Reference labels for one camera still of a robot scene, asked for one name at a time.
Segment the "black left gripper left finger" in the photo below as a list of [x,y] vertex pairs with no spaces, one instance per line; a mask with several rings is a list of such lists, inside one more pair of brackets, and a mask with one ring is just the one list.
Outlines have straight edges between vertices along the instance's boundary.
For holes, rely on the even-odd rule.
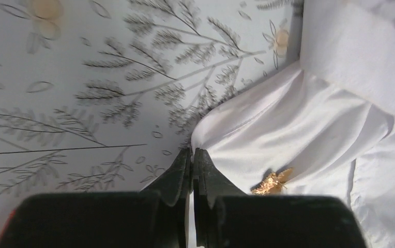
[[139,192],[48,193],[23,200],[0,247],[186,247],[190,151]]

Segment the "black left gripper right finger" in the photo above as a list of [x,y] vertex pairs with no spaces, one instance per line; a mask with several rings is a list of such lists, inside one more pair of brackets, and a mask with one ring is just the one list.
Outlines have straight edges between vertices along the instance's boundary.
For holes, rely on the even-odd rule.
[[198,246],[366,246],[353,213],[335,197],[248,195],[203,149],[194,153],[192,178]]

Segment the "sparkly flower brooch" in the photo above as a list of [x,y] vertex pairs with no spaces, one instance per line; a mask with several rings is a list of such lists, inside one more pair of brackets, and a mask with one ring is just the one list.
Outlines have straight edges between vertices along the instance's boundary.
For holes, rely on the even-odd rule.
[[251,190],[253,195],[275,195],[280,194],[285,184],[289,181],[293,168],[287,168],[280,173],[270,173],[266,176],[257,187]]

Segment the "white shirt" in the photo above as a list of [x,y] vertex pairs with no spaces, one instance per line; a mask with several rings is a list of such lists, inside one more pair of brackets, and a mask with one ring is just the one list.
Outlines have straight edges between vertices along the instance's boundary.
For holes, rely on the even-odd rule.
[[291,167],[284,194],[335,196],[368,247],[395,247],[395,1],[305,1],[299,61],[210,111],[191,145],[246,193]]

